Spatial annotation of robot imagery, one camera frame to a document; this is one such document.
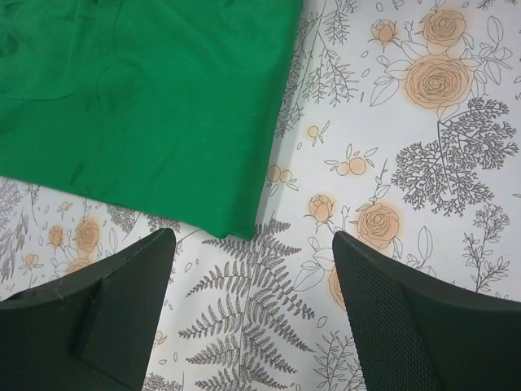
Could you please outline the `green t shirt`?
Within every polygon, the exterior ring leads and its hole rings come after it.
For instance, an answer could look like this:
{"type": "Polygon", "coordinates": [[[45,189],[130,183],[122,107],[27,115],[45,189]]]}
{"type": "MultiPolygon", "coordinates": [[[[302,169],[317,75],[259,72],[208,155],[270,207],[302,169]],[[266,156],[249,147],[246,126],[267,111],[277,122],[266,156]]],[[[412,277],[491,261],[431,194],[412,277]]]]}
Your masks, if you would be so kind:
{"type": "Polygon", "coordinates": [[[250,239],[301,8],[2,2],[2,176],[250,239]]]}

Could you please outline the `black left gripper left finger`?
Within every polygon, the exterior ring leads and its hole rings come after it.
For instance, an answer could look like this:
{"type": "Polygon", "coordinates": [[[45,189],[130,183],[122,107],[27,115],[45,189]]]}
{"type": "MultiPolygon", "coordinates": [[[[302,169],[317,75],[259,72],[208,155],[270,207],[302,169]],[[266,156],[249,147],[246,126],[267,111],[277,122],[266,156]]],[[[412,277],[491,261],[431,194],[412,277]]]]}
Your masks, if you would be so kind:
{"type": "Polygon", "coordinates": [[[1,302],[3,390],[139,390],[176,237],[128,248],[1,302]]]}

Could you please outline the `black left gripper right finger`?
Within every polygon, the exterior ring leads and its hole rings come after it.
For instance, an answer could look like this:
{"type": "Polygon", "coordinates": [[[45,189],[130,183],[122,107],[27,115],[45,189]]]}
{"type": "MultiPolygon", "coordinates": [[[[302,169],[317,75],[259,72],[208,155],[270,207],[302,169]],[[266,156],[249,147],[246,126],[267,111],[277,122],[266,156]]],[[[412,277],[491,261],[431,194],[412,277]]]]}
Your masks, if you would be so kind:
{"type": "Polygon", "coordinates": [[[335,267],[368,390],[518,390],[520,304],[446,283],[339,231],[335,267]]]}

